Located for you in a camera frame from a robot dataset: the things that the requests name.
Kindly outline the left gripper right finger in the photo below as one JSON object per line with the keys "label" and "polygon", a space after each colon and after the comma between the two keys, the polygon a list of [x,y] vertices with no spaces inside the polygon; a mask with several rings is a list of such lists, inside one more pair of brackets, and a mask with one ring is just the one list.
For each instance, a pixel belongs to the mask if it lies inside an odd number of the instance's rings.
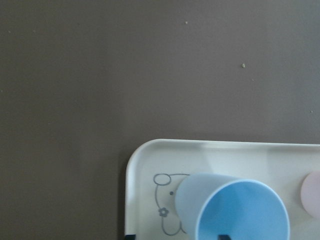
{"label": "left gripper right finger", "polygon": [[218,240],[231,240],[231,237],[228,234],[219,234],[217,239]]}

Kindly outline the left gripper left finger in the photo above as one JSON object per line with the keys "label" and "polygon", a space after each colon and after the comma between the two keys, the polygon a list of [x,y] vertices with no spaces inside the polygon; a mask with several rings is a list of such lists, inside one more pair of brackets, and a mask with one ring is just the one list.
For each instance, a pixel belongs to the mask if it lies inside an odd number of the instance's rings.
{"label": "left gripper left finger", "polygon": [[127,234],[124,236],[124,240],[136,240],[135,234]]}

